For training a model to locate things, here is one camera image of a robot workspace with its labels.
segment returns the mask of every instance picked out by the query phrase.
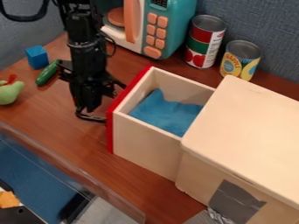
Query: toy bird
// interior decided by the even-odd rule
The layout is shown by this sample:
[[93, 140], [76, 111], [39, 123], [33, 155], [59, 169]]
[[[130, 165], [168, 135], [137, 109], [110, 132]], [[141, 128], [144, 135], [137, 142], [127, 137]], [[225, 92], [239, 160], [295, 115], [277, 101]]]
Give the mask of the toy bird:
[[13, 103], [24, 87], [22, 81], [15, 81], [17, 76], [12, 74], [8, 81], [0, 80], [0, 105]]

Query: tomato can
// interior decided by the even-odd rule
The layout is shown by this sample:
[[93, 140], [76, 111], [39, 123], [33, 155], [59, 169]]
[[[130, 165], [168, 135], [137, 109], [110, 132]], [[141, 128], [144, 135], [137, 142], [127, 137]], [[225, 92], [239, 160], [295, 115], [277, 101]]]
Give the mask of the tomato can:
[[230, 74], [250, 81], [260, 60], [261, 50], [257, 45], [245, 40], [231, 41], [227, 44], [220, 74], [223, 77]]
[[211, 67], [225, 35], [226, 24], [210, 15], [198, 15], [191, 21], [184, 60], [197, 68]]

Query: toy microwave keypad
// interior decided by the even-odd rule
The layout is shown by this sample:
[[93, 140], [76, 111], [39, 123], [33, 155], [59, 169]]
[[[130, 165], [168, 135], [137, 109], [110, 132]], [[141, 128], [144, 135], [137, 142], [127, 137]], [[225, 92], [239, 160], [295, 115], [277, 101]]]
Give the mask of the toy microwave keypad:
[[[167, 7], [167, 0], [152, 0], [152, 3]], [[158, 59], [162, 56], [163, 49], [166, 46], [169, 19], [150, 12], [147, 15], [147, 22], [147, 46], [144, 47], [144, 53], [154, 59]]]

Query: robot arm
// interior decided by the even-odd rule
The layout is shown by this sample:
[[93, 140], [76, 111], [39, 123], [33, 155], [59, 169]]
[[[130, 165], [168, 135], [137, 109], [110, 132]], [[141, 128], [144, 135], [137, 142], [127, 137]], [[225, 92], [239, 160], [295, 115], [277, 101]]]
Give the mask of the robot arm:
[[[13, 21], [31, 22], [43, 18], [50, 0], [43, 0], [38, 13], [33, 16], [9, 15], [0, 0], [0, 12]], [[72, 61], [61, 61], [60, 78], [68, 81], [76, 112], [81, 119], [104, 123], [105, 118], [82, 114], [93, 112], [101, 105], [102, 96], [114, 98], [115, 85], [126, 85], [112, 77], [107, 71], [106, 41], [115, 42], [104, 32], [102, 17], [98, 15], [95, 0], [56, 0], [60, 16], [68, 33], [67, 45], [71, 49]]]

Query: wall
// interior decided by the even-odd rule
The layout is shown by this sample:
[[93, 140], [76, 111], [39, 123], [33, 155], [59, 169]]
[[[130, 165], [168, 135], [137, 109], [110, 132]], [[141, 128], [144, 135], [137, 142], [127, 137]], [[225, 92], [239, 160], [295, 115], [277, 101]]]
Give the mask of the wall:
[[254, 42], [261, 69], [299, 83], [298, 0], [198, 0], [198, 10], [227, 23], [225, 43]]
[[[3, 0], [7, 12], [16, 15], [35, 14], [41, 0]], [[0, 14], [0, 70], [24, 57], [24, 49], [45, 45], [63, 32], [57, 7], [52, 2], [47, 15], [32, 23], [17, 23]]]

